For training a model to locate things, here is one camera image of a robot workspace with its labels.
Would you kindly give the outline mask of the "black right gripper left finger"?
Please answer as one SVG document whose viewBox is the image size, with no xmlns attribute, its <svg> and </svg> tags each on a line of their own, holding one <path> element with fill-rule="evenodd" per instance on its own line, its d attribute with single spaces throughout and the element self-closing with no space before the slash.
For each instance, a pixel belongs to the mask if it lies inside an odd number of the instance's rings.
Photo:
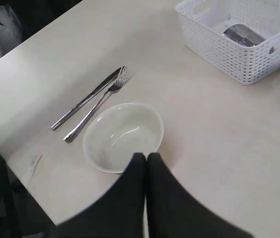
<svg viewBox="0 0 280 238">
<path fill-rule="evenodd" d="M 47 238 L 143 237 L 146 159 L 132 156 L 118 180 L 88 208 L 51 227 Z"/>
</svg>

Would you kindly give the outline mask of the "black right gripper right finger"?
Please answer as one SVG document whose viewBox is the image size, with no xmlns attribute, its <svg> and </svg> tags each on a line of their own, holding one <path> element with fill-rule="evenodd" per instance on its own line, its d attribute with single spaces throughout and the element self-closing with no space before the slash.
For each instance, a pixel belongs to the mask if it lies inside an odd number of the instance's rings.
<svg viewBox="0 0 280 238">
<path fill-rule="evenodd" d="M 251 238 L 196 200 L 158 153 L 146 163 L 146 207 L 151 238 Z"/>
</svg>

